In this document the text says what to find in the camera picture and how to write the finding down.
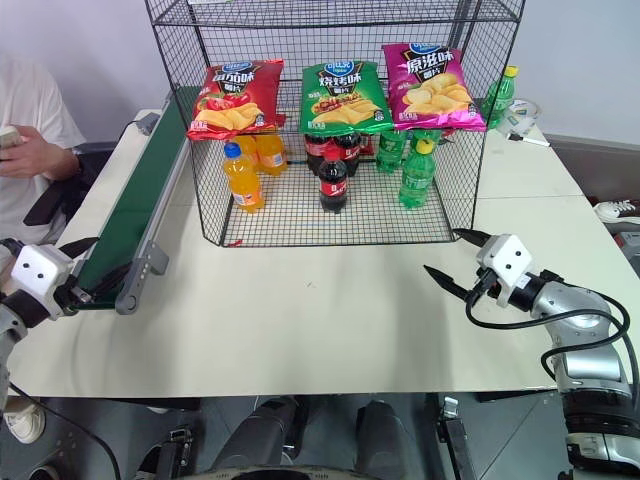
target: green chip bag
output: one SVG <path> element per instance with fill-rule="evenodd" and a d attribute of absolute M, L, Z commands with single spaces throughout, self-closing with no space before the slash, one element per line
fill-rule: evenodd
<path fill-rule="evenodd" d="M 335 62 L 303 70 L 300 132 L 320 136 L 393 128 L 373 62 Z"/>

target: yellow bottle cap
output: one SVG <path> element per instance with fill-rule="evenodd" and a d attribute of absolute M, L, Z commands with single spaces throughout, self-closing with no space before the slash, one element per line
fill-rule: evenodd
<path fill-rule="evenodd" d="M 518 74 L 519 70 L 520 69 L 515 65 L 509 65 L 507 68 L 504 69 L 504 75 L 505 77 L 515 77 Z"/>
<path fill-rule="evenodd" d="M 426 155 L 433 152 L 433 146 L 433 140 L 418 140 L 418 143 L 416 143 L 416 152 Z"/>

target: white wall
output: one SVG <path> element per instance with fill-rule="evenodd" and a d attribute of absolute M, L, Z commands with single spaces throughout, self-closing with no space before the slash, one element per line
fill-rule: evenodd
<path fill-rule="evenodd" d="M 46 65 L 90 141 L 169 91 L 143 0 L 0 0 L 0 48 Z"/>
<path fill-rule="evenodd" d="M 638 0 L 527 1 L 511 63 L 545 133 L 640 144 L 639 18 Z"/>
<path fill-rule="evenodd" d="M 528 0 L 511 58 L 543 131 L 640 144 L 638 18 L 637 0 Z M 49 68 L 89 140 L 168 91 L 143 0 L 0 0 L 0 48 Z"/>

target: green soda bottle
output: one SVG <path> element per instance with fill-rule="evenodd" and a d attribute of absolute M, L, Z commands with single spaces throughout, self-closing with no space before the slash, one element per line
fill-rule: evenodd
<path fill-rule="evenodd" d="M 418 140 L 402 168 L 402 186 L 398 198 L 407 208 L 421 207 L 427 201 L 427 192 L 436 173 L 436 163 L 431 155 L 435 143 Z"/>
<path fill-rule="evenodd" d="M 410 142 L 410 148 L 413 152 L 416 149 L 416 145 L 418 144 L 418 140 L 432 140 L 434 143 L 434 147 L 440 143 L 440 137 L 442 136 L 442 130 L 411 130 L 412 137 Z"/>
<path fill-rule="evenodd" d="M 480 111 L 482 117 L 487 122 L 488 128 L 496 128 L 502 118 L 502 112 L 505 111 L 511 105 L 513 101 L 513 94 L 515 92 L 515 78 L 518 75 L 518 67 L 509 65 L 504 69 L 503 77 L 496 82 L 493 82 L 487 92 L 487 98 L 484 99 Z M 493 105 L 493 111 L 491 110 L 491 104 L 495 99 Z"/>
<path fill-rule="evenodd" d="M 393 173 L 400 166 L 405 143 L 407 143 L 406 130 L 380 132 L 380 147 L 376 155 L 376 167 L 379 172 Z"/>

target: bottle cap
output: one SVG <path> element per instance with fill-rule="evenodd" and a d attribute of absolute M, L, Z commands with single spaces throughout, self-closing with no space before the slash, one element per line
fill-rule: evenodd
<path fill-rule="evenodd" d="M 340 160 L 340 147 L 337 145 L 327 145 L 324 149 L 324 159 L 327 162 L 337 162 Z"/>
<path fill-rule="evenodd" d="M 505 77 L 515 77 L 518 74 L 518 71 L 520 69 L 518 67 L 516 67 L 515 65 L 509 65 L 507 68 L 504 69 L 504 76 Z"/>
<path fill-rule="evenodd" d="M 242 150 L 237 143 L 229 142 L 224 146 L 224 154 L 229 158 L 236 158 L 242 155 Z"/>
<path fill-rule="evenodd" d="M 416 152 L 421 155 L 427 155 L 433 152 L 434 143 L 432 140 L 418 140 L 416 143 Z"/>

